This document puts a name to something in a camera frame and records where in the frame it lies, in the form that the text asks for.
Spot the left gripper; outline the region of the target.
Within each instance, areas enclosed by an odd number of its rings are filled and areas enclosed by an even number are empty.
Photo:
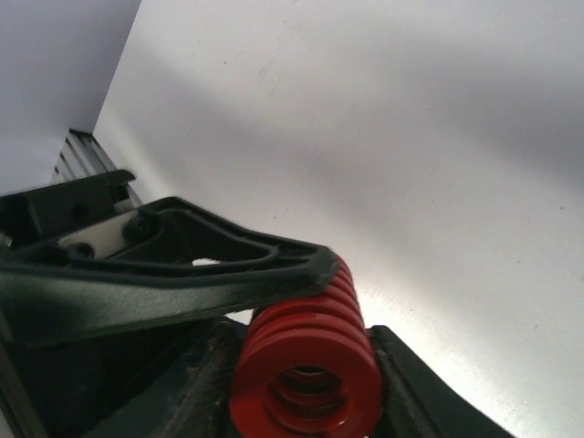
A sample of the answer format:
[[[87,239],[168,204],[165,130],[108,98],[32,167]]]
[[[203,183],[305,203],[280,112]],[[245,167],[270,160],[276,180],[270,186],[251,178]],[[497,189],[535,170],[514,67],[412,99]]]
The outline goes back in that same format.
[[[80,339],[312,297],[339,271],[324,245],[177,197],[129,211],[134,179],[1,198],[1,412],[16,437],[77,437],[99,418],[106,371],[98,342]]]

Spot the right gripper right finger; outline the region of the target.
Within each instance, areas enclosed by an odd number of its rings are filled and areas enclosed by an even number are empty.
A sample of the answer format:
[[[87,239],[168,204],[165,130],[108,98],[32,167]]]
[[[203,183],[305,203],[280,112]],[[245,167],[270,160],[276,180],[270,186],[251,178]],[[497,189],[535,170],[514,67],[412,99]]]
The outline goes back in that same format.
[[[369,329],[384,402],[373,437],[511,438],[457,394],[388,327]]]

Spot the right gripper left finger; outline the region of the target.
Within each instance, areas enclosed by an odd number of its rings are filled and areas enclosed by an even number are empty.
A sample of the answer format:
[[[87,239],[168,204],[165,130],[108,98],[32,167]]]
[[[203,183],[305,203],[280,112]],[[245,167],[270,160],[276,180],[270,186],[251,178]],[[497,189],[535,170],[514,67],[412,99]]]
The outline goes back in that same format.
[[[205,328],[149,388],[87,437],[239,437],[228,395],[247,326],[229,318]]]

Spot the large red spring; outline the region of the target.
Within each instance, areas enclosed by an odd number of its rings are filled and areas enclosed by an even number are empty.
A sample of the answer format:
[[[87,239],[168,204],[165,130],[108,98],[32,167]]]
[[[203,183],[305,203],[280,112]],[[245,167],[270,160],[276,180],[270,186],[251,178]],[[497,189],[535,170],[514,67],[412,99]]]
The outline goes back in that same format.
[[[244,437],[366,437],[383,380],[346,263],[325,292],[254,312],[229,397]]]

